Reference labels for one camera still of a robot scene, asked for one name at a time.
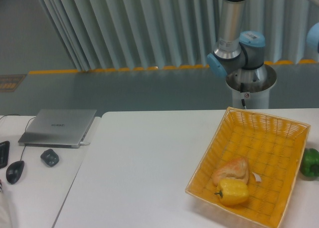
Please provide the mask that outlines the white striped sleeve forearm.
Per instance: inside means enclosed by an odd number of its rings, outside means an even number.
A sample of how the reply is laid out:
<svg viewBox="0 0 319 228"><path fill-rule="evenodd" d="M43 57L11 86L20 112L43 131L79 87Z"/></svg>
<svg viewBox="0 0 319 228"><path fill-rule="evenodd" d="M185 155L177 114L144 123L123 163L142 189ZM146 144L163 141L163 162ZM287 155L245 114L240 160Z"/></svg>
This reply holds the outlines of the white striped sleeve forearm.
<svg viewBox="0 0 319 228"><path fill-rule="evenodd" d="M2 189L2 182L0 182L0 227L12 228L9 205Z"/></svg>

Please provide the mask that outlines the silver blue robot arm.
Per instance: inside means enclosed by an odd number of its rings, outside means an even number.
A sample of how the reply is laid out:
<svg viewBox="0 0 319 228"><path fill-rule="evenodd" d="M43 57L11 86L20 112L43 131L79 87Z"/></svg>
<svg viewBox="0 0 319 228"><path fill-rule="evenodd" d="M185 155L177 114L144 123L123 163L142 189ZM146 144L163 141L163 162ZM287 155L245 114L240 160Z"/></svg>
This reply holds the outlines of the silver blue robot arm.
<svg viewBox="0 0 319 228"><path fill-rule="evenodd" d="M319 58L319 0L220 0L217 41L207 57L225 77L265 61Z"/></svg>

